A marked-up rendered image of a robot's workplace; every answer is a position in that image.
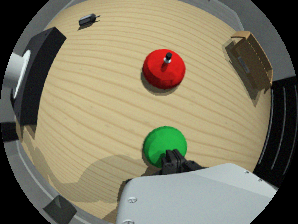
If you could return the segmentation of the red bell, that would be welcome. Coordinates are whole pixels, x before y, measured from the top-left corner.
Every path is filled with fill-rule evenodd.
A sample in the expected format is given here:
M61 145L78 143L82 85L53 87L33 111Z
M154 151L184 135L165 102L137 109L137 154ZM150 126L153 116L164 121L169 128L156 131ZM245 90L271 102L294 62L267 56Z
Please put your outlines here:
M185 68L184 61L177 53L168 49L158 49L146 57L143 75L149 84L165 90L181 83Z

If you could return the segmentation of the open brown cardboard box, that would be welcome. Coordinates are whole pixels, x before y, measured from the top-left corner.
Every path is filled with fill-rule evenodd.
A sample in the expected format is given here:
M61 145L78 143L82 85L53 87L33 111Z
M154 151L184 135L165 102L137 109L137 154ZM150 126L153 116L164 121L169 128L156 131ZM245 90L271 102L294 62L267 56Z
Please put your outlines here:
M264 50L250 31L237 31L231 38L243 39L230 52L241 65L253 89L261 91L265 88L265 94L272 86L273 70Z

